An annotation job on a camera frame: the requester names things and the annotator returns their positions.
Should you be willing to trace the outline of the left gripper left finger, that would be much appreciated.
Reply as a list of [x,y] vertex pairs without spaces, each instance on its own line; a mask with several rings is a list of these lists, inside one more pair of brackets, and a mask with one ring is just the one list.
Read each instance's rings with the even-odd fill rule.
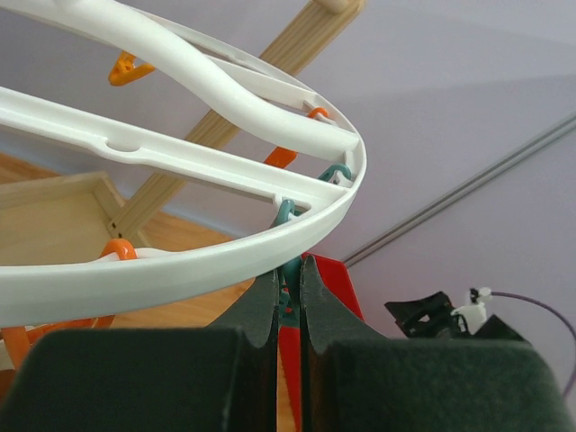
[[4,431],[273,431],[279,278],[204,328],[61,330],[31,350]]

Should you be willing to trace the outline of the white round clip hanger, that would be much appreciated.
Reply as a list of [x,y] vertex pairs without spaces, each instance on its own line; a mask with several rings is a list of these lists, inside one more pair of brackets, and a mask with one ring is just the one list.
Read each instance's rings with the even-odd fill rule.
[[5,265],[3,328],[112,316],[210,293],[276,269],[344,219],[365,178],[365,143],[332,103],[298,80],[219,40],[116,1],[1,6],[127,50],[243,131],[333,168],[321,180],[3,88],[1,124],[9,131],[297,210],[257,234],[189,251],[139,247],[130,260],[107,255],[77,264]]

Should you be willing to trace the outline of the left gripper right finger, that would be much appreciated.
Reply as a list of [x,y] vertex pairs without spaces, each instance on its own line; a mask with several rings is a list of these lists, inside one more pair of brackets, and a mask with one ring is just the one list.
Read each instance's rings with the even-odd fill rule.
[[300,286],[305,431],[572,431],[544,359],[511,340],[390,339],[323,283],[313,256]]

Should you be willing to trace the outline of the red plastic tray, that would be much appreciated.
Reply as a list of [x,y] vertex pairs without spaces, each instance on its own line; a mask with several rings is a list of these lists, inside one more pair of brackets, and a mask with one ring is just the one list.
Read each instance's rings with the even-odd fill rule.
[[[360,320],[363,313],[347,271],[340,261],[314,256],[323,283]],[[301,431],[301,343],[297,328],[281,327],[278,341],[277,431]]]

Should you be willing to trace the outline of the wooden hanger rack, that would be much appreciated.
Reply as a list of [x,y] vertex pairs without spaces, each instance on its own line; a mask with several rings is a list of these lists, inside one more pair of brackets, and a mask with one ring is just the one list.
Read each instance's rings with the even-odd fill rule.
[[[310,1],[261,58],[297,74],[365,8],[363,1]],[[184,251],[226,241],[215,230],[163,213],[183,187],[173,175],[152,174],[124,200],[104,172],[59,175],[1,156],[1,261],[57,264],[94,258],[123,235],[135,247]]]

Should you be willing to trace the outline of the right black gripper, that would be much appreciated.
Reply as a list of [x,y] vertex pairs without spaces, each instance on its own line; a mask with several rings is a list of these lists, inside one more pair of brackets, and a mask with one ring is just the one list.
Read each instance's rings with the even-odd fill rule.
[[460,330],[451,316],[451,311],[458,307],[445,292],[414,301],[387,301],[384,306],[407,338],[524,340],[496,315],[488,316],[474,335]]

